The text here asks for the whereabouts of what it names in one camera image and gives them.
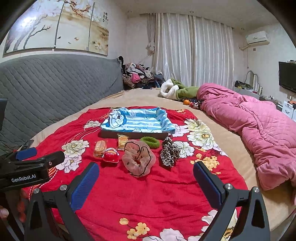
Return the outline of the brown rice cracker packet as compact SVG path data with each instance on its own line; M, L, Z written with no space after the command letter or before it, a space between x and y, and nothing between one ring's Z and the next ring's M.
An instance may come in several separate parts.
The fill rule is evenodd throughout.
M104 152L106 151L106 149L107 149L107 144L105 140L97 141L94 147L93 157L101 158Z

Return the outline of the red blue toy helmet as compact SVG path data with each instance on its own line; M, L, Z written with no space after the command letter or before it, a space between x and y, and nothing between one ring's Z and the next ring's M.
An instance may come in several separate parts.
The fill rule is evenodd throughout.
M117 164L119 162L119 153L115 148L107 148L102 159L104 162Z

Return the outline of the yellow rice cracker packet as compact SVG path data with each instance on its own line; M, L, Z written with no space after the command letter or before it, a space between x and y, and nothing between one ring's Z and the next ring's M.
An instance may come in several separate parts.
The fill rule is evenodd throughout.
M128 142L129 137L126 135L118 134L118 150L123 150L125 148L126 143Z

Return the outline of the pink mesh scrunchie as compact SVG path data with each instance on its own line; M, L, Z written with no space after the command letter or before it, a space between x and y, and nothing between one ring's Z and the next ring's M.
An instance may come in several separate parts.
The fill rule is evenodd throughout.
M125 144L122 161L133 177L142 178L150 173L156 156L145 142L129 140Z

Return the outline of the leopard print scrunchie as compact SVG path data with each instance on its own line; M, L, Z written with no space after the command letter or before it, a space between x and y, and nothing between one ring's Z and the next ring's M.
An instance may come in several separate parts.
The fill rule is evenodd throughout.
M180 159L181 149L171 140L166 137L162 142L162 150L160 154L161 161L166 167L173 167L175 162Z

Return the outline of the green fuzzy scrunchie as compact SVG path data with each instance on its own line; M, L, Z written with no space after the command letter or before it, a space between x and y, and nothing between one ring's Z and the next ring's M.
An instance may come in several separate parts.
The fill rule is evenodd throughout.
M142 142L146 143L151 149L157 149L160 147L160 141L153 137L142 137L140 139Z

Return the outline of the beige bed sheet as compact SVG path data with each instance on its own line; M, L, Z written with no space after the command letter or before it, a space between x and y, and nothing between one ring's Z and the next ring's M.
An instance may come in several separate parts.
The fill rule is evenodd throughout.
M33 137L33 146L36 147L46 137L55 132L61 126L76 120L88 109L102 107L130 107L130 106L159 106L166 109L186 109L181 102L159 97L157 89L133 89L121 91L110 95L100 101L81 109L81 111L70 115L63 120L54 123ZM243 144L239 135L228 131L215 120L201 110L189 108L189 110L201 121L203 121L211 130L214 140L218 146L228 155L237 169L243 176L248 187L258 185L255 167L253 165L253 156ZM269 227L271 230L277 229L282 224L288 224L293 219L295 206L292 204L292 187L285 182L278 187L262 192L266 204Z

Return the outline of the grey quilted headboard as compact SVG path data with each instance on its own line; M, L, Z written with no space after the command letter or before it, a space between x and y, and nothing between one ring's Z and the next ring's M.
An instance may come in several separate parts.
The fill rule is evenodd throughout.
M1 97L8 100L1 153L20 147L46 127L121 90L118 59L46 54L1 63Z

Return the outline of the red floral blanket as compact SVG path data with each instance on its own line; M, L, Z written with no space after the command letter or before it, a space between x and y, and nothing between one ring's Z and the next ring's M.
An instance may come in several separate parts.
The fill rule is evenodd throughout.
M39 156L63 151L65 161L50 170L43 192L70 183L94 161L95 144L101 139L100 124L110 108L91 109L58 128L38 146ZM217 211L208 203L193 175L202 161L224 183L247 189L230 158L215 143L210 129L187 109L167 110L176 127L172 141L181 149L173 167L156 162L148 175L133 177L123 162L97 160L100 168L88 199L77 215L95 240L198 240Z

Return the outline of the blue striped cartoon tray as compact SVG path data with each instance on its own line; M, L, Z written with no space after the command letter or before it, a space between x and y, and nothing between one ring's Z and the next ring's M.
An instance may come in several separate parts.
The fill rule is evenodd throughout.
M100 136L103 138L127 135L135 139L154 137L164 140L176 132L175 125L162 108L114 109L100 127Z

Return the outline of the white drawer cabinet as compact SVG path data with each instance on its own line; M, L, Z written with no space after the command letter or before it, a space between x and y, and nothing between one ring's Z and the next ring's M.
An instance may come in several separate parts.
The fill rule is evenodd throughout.
M283 114L285 114L286 116L288 116L290 119L292 119L294 122L296 122L296 118L295 118L295 108L294 105L285 101L282 105L282 111Z

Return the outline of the pile of clothes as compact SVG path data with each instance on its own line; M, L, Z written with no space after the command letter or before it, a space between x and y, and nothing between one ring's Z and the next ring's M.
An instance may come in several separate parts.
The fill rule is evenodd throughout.
M160 88L165 82L163 75L153 73L149 67L143 64L124 63L122 56L118 57L121 64L121 74L124 90L135 88L152 89Z

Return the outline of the small red patterned item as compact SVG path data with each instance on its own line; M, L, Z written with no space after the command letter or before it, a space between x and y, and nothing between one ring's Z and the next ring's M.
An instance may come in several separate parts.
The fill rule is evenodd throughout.
M190 102L189 107L193 109L200 109L202 102L197 101L197 102Z

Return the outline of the white sheer curtain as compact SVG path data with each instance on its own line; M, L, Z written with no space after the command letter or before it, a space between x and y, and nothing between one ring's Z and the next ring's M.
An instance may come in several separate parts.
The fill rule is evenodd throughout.
M215 83L231 88L234 80L232 28L205 18L155 13L147 15L152 68L185 86Z

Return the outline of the white air conditioner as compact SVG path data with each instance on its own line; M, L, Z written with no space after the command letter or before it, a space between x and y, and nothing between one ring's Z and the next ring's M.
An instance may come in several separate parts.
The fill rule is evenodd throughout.
M259 31L259 32L247 35L246 42L247 42L246 46L239 47L241 51L244 51L249 47L269 45L270 40L268 39L267 32Z

